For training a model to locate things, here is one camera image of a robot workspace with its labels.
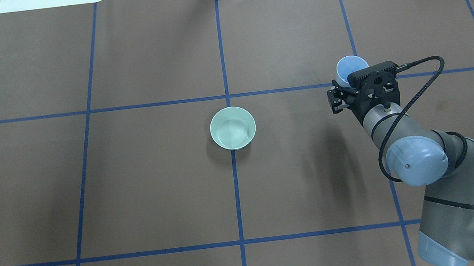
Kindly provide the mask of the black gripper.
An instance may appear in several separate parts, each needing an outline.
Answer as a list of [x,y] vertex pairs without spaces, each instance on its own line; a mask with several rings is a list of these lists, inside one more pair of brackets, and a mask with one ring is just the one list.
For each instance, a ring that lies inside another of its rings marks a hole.
[[380,99],[369,97],[369,94],[358,89],[330,88],[326,94],[333,114],[338,114],[343,109],[349,109],[360,125],[363,125],[364,119],[371,109],[382,104]]

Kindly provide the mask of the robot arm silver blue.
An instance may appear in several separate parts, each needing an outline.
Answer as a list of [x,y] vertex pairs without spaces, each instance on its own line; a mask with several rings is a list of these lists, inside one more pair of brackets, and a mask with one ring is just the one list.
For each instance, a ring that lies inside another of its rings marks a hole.
[[360,124],[376,147],[388,130],[386,173],[404,184],[425,187],[418,230],[418,255],[434,266],[468,266],[474,262],[474,139],[441,130],[428,131],[403,112],[398,102],[383,106],[361,90],[332,87],[331,108],[339,113],[360,105]]

